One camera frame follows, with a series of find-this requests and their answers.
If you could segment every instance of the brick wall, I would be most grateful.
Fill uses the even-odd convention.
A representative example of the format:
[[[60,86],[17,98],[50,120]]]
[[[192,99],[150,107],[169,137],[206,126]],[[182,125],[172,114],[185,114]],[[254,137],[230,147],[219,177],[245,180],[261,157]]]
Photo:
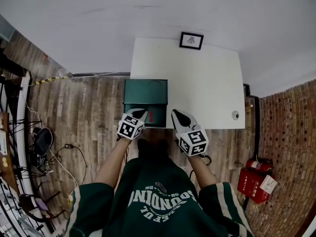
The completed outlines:
[[[246,213],[255,236],[293,237],[316,200],[316,80],[262,98],[260,115],[259,157],[273,160],[278,185]]]

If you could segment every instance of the red cylinder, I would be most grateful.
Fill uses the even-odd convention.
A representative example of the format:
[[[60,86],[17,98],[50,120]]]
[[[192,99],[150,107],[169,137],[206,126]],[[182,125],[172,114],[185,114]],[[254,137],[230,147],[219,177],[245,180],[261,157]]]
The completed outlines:
[[[248,160],[246,163],[247,168],[253,168],[258,172],[267,173],[271,170],[271,162],[259,162],[257,160]]]

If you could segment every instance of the white table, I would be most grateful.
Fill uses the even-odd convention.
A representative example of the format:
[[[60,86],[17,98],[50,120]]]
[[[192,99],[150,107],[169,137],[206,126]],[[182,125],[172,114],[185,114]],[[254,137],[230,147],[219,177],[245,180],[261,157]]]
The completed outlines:
[[[173,109],[191,113],[204,129],[245,127],[237,52],[211,45],[180,48],[174,39],[136,38],[130,78],[168,80],[166,128],[173,128]],[[237,120],[233,112],[238,112]]]

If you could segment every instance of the person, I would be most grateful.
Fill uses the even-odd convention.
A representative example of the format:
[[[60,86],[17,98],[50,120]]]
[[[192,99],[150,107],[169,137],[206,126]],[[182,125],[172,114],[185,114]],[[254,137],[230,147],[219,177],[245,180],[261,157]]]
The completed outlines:
[[[185,171],[168,157],[166,141],[154,147],[139,139],[139,157],[125,165],[115,192],[130,142],[119,139],[94,183],[74,190],[66,237],[253,236],[231,185],[216,182],[201,157],[188,157],[198,196]]]

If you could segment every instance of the forearm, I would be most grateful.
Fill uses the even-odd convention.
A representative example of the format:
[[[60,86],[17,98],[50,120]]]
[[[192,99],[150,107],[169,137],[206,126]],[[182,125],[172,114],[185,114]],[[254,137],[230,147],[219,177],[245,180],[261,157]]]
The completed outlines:
[[[191,156],[188,157],[188,159],[197,177],[197,181],[201,189],[217,182],[215,176],[208,169],[201,157]]]
[[[115,147],[97,174],[94,180],[95,183],[105,183],[115,188],[118,183],[124,155],[130,142],[131,141],[126,138],[121,138],[117,141]]]

